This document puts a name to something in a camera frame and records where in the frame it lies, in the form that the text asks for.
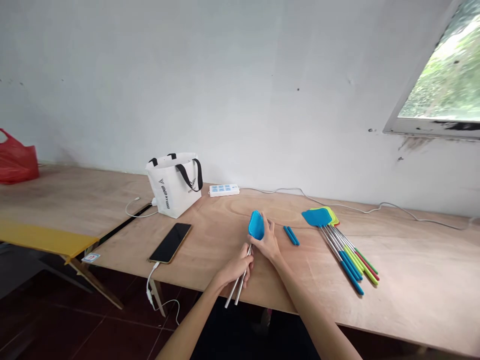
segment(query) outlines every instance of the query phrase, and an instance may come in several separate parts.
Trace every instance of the hand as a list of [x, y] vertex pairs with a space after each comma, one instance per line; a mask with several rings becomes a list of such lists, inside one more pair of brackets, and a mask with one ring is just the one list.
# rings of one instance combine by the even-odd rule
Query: hand
[[250, 243], [255, 245], [260, 252], [271, 262], [274, 259], [281, 257], [279, 244], [277, 242], [277, 237], [275, 236], [275, 223], [267, 219], [267, 216], [262, 211], [261, 217], [263, 218], [263, 227], [264, 234], [261, 240], [248, 235], [248, 240]]
[[241, 277], [245, 270], [245, 278], [243, 279], [243, 288], [247, 287], [247, 282], [250, 278], [250, 271], [254, 268], [254, 249], [251, 249], [250, 255], [249, 245], [244, 243], [240, 252], [235, 255], [229, 262], [227, 262], [215, 275], [215, 279], [219, 285], [223, 288], [228, 283], [237, 280]]

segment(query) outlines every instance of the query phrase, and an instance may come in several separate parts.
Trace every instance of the power strip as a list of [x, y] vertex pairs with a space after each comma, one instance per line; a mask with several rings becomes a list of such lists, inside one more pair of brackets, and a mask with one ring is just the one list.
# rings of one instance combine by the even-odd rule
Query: power strip
[[240, 189], [237, 184], [210, 185], [209, 194], [211, 198], [217, 196], [238, 195], [240, 194]]

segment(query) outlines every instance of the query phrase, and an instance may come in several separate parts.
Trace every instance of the white charging cable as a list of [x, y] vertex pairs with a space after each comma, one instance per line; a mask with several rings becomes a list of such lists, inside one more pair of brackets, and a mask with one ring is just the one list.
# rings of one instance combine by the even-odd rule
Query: white charging cable
[[158, 213], [158, 211], [155, 211], [154, 213], [151, 213], [149, 215], [144, 215], [144, 216], [135, 216], [135, 215], [132, 215], [131, 213], [129, 213], [127, 211], [129, 205], [131, 203], [133, 203], [134, 201], [137, 201], [137, 200], [140, 200], [140, 197], [136, 197], [135, 199], [133, 199], [132, 201], [130, 201], [126, 206], [125, 206], [125, 214], [127, 214], [128, 216], [131, 216], [132, 218], [148, 218], [149, 216], [152, 216], [152, 215], [155, 215]]
[[474, 216], [474, 217], [471, 217], [466, 226], [465, 227], [456, 227], [456, 226], [453, 226], [453, 225], [448, 225], [446, 223], [443, 223], [443, 222], [440, 222], [440, 221], [436, 221], [436, 220], [430, 220], [430, 219], [419, 219], [418, 217], [416, 217], [415, 215], [413, 215], [411, 212], [405, 210], [403, 207], [400, 207], [398, 205], [395, 205], [395, 204], [392, 204], [391, 202], [381, 202], [380, 204], [378, 204], [378, 207], [376, 208], [373, 208], [372, 210], [369, 210], [369, 211], [363, 211], [363, 210], [360, 210], [360, 209], [357, 209], [357, 208], [354, 208], [354, 207], [350, 207], [350, 206], [347, 206], [347, 205], [342, 205], [342, 204], [324, 204], [318, 200], [315, 200], [314, 198], [311, 198], [310, 196], [307, 196], [305, 195], [304, 191], [299, 188], [299, 187], [280, 187], [276, 190], [273, 190], [273, 191], [265, 191], [265, 190], [260, 190], [260, 189], [257, 189], [257, 188], [254, 188], [254, 187], [239, 187], [239, 189], [251, 189], [251, 190], [256, 190], [258, 192], [261, 192], [261, 193], [264, 193], [264, 194], [273, 194], [273, 193], [276, 193], [278, 192], [279, 190], [300, 190], [300, 192], [302, 193], [302, 195], [314, 202], [316, 202], [317, 204], [320, 204], [320, 205], [323, 205], [323, 206], [328, 206], [328, 207], [332, 207], [332, 206], [341, 206], [341, 207], [344, 207], [344, 208], [347, 208], [347, 209], [351, 209], [351, 210], [355, 210], [355, 211], [358, 211], [358, 212], [361, 212], [361, 213], [364, 213], [364, 214], [370, 214], [370, 213], [373, 213], [374, 211], [378, 211], [382, 208], [383, 205], [391, 205], [393, 207], [396, 207], [404, 212], [406, 212], [408, 215], [410, 215], [412, 218], [415, 219], [415, 221], [423, 221], [423, 222], [428, 222], [428, 223], [434, 223], [434, 224], [438, 224], [438, 225], [443, 225], [443, 226], [446, 226], [447, 228], [451, 228], [451, 229], [455, 229], [455, 230], [466, 230], [470, 227], [470, 225], [472, 225], [472, 223], [476, 220], [476, 219], [480, 219], [480, 217], [478, 216]]
[[150, 283], [150, 278], [152, 277], [152, 274], [154, 273], [155, 269], [159, 267], [159, 265], [160, 263], [156, 262], [155, 265], [153, 265], [153, 269], [151, 269], [150, 275], [148, 275], [148, 279], [146, 280], [146, 297], [148, 298], [148, 301], [150, 302], [151, 307], [153, 308], [153, 311], [159, 310], [160, 307], [163, 307], [165, 304], [168, 304], [169, 302], [172, 302], [172, 301], [176, 302], [178, 304], [178, 308], [176, 310], [175, 322], [178, 326], [180, 326], [179, 324], [180, 303], [177, 299], [165, 301], [163, 304], [159, 303], [158, 308], [155, 308], [154, 300], [152, 298], [152, 291], [149, 289], [149, 283]]

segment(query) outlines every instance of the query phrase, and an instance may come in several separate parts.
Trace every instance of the white tote bag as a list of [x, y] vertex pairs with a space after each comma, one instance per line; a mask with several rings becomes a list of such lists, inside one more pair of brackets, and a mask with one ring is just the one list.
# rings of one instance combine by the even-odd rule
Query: white tote bag
[[145, 169], [160, 214], [177, 219], [202, 196], [202, 167], [194, 152], [154, 157]]

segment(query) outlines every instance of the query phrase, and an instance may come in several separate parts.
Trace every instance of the gold phone frame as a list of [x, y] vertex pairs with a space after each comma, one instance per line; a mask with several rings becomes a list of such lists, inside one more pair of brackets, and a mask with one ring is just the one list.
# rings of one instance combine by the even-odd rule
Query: gold phone frame
[[[179, 251], [179, 249], [182, 247], [182, 244], [184, 243], [185, 239], [187, 238], [187, 236], [190, 234], [190, 230], [192, 230], [192, 228], [194, 227], [192, 224], [187, 224], [187, 223], [184, 223], [184, 222], [176, 222], [175, 225], [177, 224], [182, 224], [182, 225], [190, 225], [190, 228], [188, 229], [188, 231], [186, 232], [185, 236], [183, 237], [183, 239], [180, 241], [180, 245], [178, 245], [178, 247], [176, 248], [175, 252], [173, 253], [173, 255], [171, 256], [170, 260], [168, 262], [165, 262], [165, 261], [158, 261], [158, 260], [151, 260], [150, 258], [152, 257], [152, 255], [154, 254], [154, 252], [158, 249], [158, 247], [160, 246], [160, 244], [158, 244], [158, 246], [155, 248], [155, 250], [153, 250], [153, 252], [151, 253], [151, 255], [148, 257], [148, 261], [150, 263], [160, 263], [160, 264], [170, 264], [172, 262], [172, 260], [174, 259], [175, 255], [177, 254], [177, 252]], [[162, 243], [163, 241], [165, 240], [165, 238], [167, 237], [168, 234], [170, 234], [170, 231], [165, 235], [165, 237], [163, 238], [162, 240]]]

